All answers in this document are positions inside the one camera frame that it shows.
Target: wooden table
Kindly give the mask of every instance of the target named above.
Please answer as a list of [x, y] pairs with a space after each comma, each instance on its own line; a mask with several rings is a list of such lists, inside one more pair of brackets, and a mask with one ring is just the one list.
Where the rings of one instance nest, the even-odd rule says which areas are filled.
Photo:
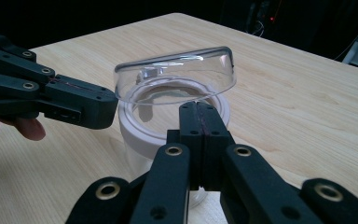
[[[114, 89], [113, 70], [176, 51], [228, 46], [238, 78], [224, 93], [237, 143], [255, 147], [295, 186], [331, 179], [358, 196], [358, 68], [183, 14], [170, 14], [34, 49], [58, 74]], [[86, 188], [130, 178], [118, 119], [93, 131], [39, 118], [32, 142], [0, 130], [0, 223], [62, 223]], [[218, 194], [189, 223], [224, 223]]]

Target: metal screw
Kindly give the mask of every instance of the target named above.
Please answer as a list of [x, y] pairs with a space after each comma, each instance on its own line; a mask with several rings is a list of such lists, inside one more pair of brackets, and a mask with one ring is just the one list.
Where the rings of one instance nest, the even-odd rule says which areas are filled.
[[30, 83], [30, 82], [25, 82], [23, 85], [22, 85], [23, 88], [25, 89], [33, 89], [34, 88], [34, 84], [33, 83]]
[[237, 155], [243, 156], [243, 157], [248, 157], [248, 156], [252, 155], [252, 151], [246, 147], [235, 147], [234, 152]]
[[183, 150], [179, 147], [168, 147], [165, 149], [165, 153], [167, 153], [170, 156], [179, 156], [182, 154]]
[[48, 68], [42, 68], [42, 72], [43, 72], [43, 73], [50, 73], [50, 69], [48, 69]]
[[341, 192], [335, 189], [332, 186], [324, 185], [324, 184], [317, 184], [315, 186], [316, 193], [319, 194], [322, 198], [329, 200], [331, 202], [341, 202], [344, 199], [344, 196]]
[[100, 200], [109, 200], [118, 195], [120, 192], [120, 185], [116, 182], [110, 181], [100, 185], [95, 191], [95, 196]]
[[24, 52], [22, 53], [22, 55], [25, 56], [25, 57], [31, 57], [31, 56], [32, 56], [32, 53], [31, 53], [30, 51], [24, 51]]

